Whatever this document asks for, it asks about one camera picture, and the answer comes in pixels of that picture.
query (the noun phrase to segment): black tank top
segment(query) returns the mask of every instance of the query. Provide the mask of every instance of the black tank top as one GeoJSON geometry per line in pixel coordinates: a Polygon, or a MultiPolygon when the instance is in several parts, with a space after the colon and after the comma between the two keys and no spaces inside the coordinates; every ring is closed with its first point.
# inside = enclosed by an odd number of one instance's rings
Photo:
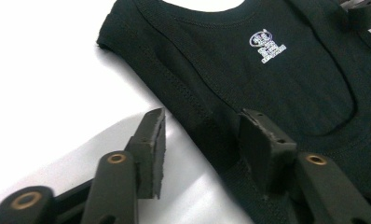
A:
{"type": "Polygon", "coordinates": [[[268,115],[299,150],[336,161],[371,199],[371,34],[334,1],[245,0],[198,12],[118,0],[98,44],[134,69],[256,223],[287,223],[240,159],[238,114],[268,115]]]}

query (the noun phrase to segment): stitched seam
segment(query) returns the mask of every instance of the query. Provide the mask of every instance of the stitched seam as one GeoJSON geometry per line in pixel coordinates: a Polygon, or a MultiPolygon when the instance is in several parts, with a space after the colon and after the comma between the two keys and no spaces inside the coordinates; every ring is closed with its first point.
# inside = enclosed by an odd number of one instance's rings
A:
{"type": "MultiPolygon", "coordinates": [[[[121,21],[123,24],[119,24],[122,28],[126,29],[128,33],[131,35],[131,37],[138,38],[137,33],[134,32],[124,21],[121,21]]],[[[201,104],[198,103],[195,96],[190,92],[190,90],[180,81],[177,80],[176,77],[174,77],[168,70],[162,69],[159,65],[159,62],[152,57],[152,55],[147,50],[147,47],[141,46],[138,44],[138,48],[142,51],[142,53],[150,60],[151,63],[155,65],[155,67],[159,70],[161,70],[162,74],[165,75],[167,80],[171,82],[171,84],[178,89],[181,94],[188,100],[188,102],[194,107],[195,111],[197,112],[198,116],[202,119],[202,122],[213,132],[218,132],[219,134],[213,134],[214,138],[217,140],[220,140],[220,135],[223,135],[221,130],[214,124],[214,122],[211,122],[211,118],[207,115],[207,112],[205,109],[201,106],[201,104]]]]}
{"type": "MultiPolygon", "coordinates": [[[[152,23],[154,23],[154,18],[155,16],[152,15],[150,13],[149,10],[147,10],[144,6],[140,6],[141,8],[141,12],[143,13],[146,13],[147,15],[150,15],[152,18],[153,18],[153,21],[150,21],[152,23]]],[[[162,33],[159,29],[156,28],[157,27],[160,27],[160,24],[156,24],[154,25],[153,24],[153,27],[160,33],[162,33]]],[[[180,51],[182,52],[183,54],[186,54],[186,55],[195,55],[193,53],[190,53],[188,51],[188,49],[193,49],[193,48],[187,48],[182,41],[176,41],[177,38],[173,38],[173,35],[172,33],[169,33],[168,35],[167,34],[164,34],[172,43],[173,45],[180,51]]],[[[203,80],[203,82],[206,84],[206,86],[212,90],[212,92],[217,95],[217,97],[219,99],[221,99],[225,104],[227,104],[233,111],[237,112],[236,109],[234,108],[234,106],[236,107],[239,107],[236,102],[232,101],[231,99],[227,98],[221,91],[220,89],[218,88],[217,84],[212,80],[212,78],[209,76],[209,73],[206,72],[206,70],[200,66],[200,62],[199,60],[193,60],[193,62],[190,61],[189,57],[185,56],[185,58],[191,63],[193,64],[194,68],[196,69],[197,71],[197,74],[199,74],[200,78],[203,80]]]]}
{"type": "MultiPolygon", "coordinates": [[[[316,0],[314,0],[313,2],[314,2],[315,5],[317,4],[319,7],[323,7],[323,6],[322,6],[322,2],[320,2],[320,1],[316,1],[316,0]]],[[[324,15],[325,15],[326,17],[329,17],[329,15],[327,14],[326,11],[323,10],[323,13],[324,13],[324,15]]],[[[352,52],[350,52],[350,59],[351,59],[351,61],[352,61],[353,64],[357,64],[357,62],[356,62],[356,60],[355,60],[354,55],[353,55],[352,52]]],[[[342,71],[342,73],[345,75],[345,73],[343,72],[343,70],[340,68],[339,63],[336,63],[336,64],[337,64],[338,68],[342,71]]],[[[340,150],[340,151],[336,151],[336,152],[331,152],[331,153],[326,153],[325,155],[334,157],[335,155],[342,153],[341,156],[337,157],[337,158],[340,159],[340,158],[343,158],[343,157],[344,157],[344,156],[343,156],[343,153],[344,153],[344,152],[352,151],[352,150],[354,150],[355,148],[358,148],[358,147],[359,147],[363,142],[369,142],[369,141],[371,141],[371,132],[366,132],[366,134],[365,134],[363,137],[359,137],[357,141],[350,143],[349,145],[347,145],[347,146],[346,146],[345,148],[343,148],[342,150],[340,150]]]]}
{"type": "Polygon", "coordinates": [[[174,16],[174,19],[177,20],[177,21],[180,21],[180,22],[183,22],[183,23],[188,23],[188,24],[191,24],[191,25],[197,25],[197,26],[200,26],[200,27],[203,27],[203,28],[209,28],[209,29],[230,29],[230,28],[236,28],[236,27],[240,27],[242,26],[243,24],[247,24],[247,23],[250,23],[254,17],[256,17],[261,10],[259,10],[259,8],[261,8],[261,1],[258,2],[258,5],[256,6],[255,8],[255,11],[253,12],[253,14],[251,14],[250,16],[248,16],[247,18],[243,19],[243,20],[240,20],[240,21],[234,21],[232,23],[215,23],[215,22],[202,22],[202,21],[194,21],[194,20],[190,20],[190,19],[187,19],[187,18],[176,18],[174,16]]]}

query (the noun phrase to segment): clothing label print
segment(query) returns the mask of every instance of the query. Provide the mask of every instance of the clothing label print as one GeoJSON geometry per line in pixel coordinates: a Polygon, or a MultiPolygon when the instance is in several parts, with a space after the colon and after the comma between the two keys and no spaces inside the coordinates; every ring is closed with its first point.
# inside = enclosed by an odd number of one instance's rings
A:
{"type": "Polygon", "coordinates": [[[266,29],[254,34],[250,38],[249,42],[253,48],[260,48],[258,53],[260,53],[263,57],[261,60],[262,63],[267,63],[269,60],[276,57],[276,55],[287,49],[287,47],[284,45],[281,45],[280,47],[276,45],[276,43],[272,40],[272,34],[266,29]]]}

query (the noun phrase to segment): hole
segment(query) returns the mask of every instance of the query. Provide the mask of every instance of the hole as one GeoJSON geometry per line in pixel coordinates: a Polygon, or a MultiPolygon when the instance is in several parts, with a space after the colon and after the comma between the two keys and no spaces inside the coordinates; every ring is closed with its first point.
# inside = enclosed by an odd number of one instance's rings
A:
{"type": "Polygon", "coordinates": [[[42,198],[41,193],[37,191],[24,193],[18,198],[16,198],[12,203],[11,207],[16,210],[22,210],[28,207],[33,206],[42,198]]]}
{"type": "Polygon", "coordinates": [[[322,157],[315,156],[315,155],[308,155],[307,161],[314,163],[316,165],[326,165],[327,161],[323,159],[322,157]]]}
{"type": "Polygon", "coordinates": [[[127,159],[127,157],[125,155],[117,153],[117,154],[111,155],[109,158],[107,158],[107,161],[109,163],[115,164],[115,163],[121,163],[126,159],[127,159]]]}
{"type": "Polygon", "coordinates": [[[99,221],[99,224],[113,224],[116,221],[116,218],[113,216],[102,217],[99,221]]]}
{"type": "Polygon", "coordinates": [[[360,219],[360,218],[353,218],[351,220],[351,223],[352,224],[368,224],[366,221],[360,219]]]}

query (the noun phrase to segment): black bracket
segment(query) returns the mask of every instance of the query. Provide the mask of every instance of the black bracket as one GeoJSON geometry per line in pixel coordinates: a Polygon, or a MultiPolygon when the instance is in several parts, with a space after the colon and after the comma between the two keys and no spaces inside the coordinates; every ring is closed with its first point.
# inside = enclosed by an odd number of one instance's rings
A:
{"type": "Polygon", "coordinates": [[[95,178],[54,198],[47,187],[18,190],[0,203],[0,224],[136,224],[137,199],[159,196],[165,112],[148,112],[124,151],[101,157],[95,178]]]}
{"type": "Polygon", "coordinates": [[[356,31],[371,29],[371,0],[364,0],[349,8],[349,22],[356,31]]]}
{"type": "Polygon", "coordinates": [[[266,115],[240,114],[240,152],[255,184],[267,197],[289,197],[295,224],[371,224],[371,206],[329,158],[301,152],[266,115]]]}

